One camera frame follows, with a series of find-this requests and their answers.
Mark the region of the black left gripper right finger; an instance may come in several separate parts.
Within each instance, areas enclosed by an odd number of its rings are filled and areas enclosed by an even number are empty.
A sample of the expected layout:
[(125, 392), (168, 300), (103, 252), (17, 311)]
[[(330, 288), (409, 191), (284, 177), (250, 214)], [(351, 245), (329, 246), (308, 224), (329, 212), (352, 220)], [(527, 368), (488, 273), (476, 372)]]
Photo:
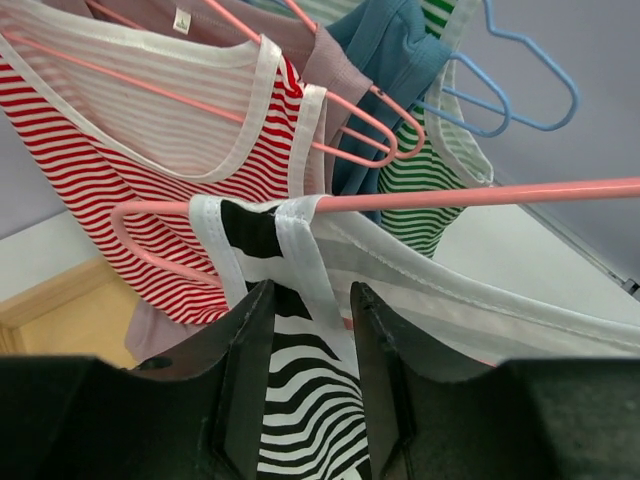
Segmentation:
[(635, 479), (639, 363), (445, 345), (356, 282), (350, 302), (376, 479)]

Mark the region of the black white striped tank top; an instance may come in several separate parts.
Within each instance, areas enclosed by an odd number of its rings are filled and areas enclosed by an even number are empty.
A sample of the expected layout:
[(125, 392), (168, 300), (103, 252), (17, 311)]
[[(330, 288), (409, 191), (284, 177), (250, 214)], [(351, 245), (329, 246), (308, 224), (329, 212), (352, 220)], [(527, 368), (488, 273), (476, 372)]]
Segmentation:
[(601, 316), (477, 282), (413, 251), (354, 212), (317, 198), (251, 204), (198, 195), (189, 221), (230, 306), (260, 281), (276, 313), (257, 471), (262, 479), (371, 475), (349, 290), (374, 287), (419, 329), (485, 362), (637, 355), (639, 310)]

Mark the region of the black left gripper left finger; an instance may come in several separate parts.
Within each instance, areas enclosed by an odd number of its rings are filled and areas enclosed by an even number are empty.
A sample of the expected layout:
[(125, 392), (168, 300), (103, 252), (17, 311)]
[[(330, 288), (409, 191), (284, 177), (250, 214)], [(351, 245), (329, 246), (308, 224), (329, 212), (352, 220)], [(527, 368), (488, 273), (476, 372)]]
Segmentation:
[(5, 479), (253, 479), (275, 291), (132, 369), (90, 356), (1, 360)]

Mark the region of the red white striped tank top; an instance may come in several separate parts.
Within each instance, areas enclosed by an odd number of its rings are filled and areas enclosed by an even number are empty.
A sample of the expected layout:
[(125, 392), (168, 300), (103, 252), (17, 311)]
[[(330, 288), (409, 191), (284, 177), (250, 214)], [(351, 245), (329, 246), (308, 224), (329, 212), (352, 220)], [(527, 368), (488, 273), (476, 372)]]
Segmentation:
[[(236, 123), (2, 35), (240, 116)], [(112, 268), (173, 321), (226, 311), (221, 289), (154, 267), (118, 240), (112, 208), (197, 194), (265, 202), (320, 193), (325, 90), (304, 83), (271, 40), (211, 47), (60, 11), (1, 5), (1, 107), (48, 181)]]

